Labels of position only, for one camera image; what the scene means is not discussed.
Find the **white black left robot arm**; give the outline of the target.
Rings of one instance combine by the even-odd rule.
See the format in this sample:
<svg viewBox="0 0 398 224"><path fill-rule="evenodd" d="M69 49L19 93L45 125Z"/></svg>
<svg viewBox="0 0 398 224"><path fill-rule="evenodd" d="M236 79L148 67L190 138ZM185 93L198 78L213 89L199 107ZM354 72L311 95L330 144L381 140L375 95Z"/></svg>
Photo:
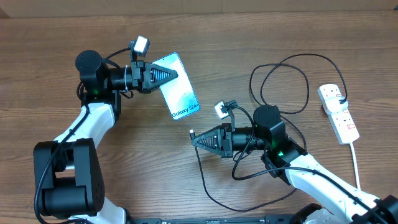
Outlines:
<svg viewBox="0 0 398 224"><path fill-rule="evenodd" d="M125 208L105 196L96 148L119 119L122 97L132 98L134 91L151 93L178 73L138 60L135 51L130 55L125 68L94 50L76 57L80 114L53 141L34 147L34 212L40 223L45 216L61 223L133 223Z"/></svg>

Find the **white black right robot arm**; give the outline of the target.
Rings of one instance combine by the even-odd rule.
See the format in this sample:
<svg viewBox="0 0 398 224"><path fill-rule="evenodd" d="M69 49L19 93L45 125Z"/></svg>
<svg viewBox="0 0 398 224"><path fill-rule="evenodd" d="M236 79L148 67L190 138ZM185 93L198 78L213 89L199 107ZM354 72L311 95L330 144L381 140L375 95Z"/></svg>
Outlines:
<svg viewBox="0 0 398 224"><path fill-rule="evenodd" d="M242 180L270 174L317 201L296 213L291 223L397 223L396 197L379 199L325 169L288 136L278 107L262 105L248 118L250 127L237 128L230 122L200 135L190 131L192 146L222 158L242 158L246 152L262 151L265 170Z"/></svg>

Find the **Samsung Galaxy smartphone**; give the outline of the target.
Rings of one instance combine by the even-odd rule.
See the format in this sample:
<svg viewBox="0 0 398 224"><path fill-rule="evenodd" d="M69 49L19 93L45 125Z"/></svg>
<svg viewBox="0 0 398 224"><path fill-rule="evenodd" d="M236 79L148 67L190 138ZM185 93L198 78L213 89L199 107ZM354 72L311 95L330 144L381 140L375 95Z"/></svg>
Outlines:
<svg viewBox="0 0 398 224"><path fill-rule="evenodd" d="M178 77L160 86L173 120L179 120L200 110L200 104L178 53L164 56L153 64L175 70Z"/></svg>

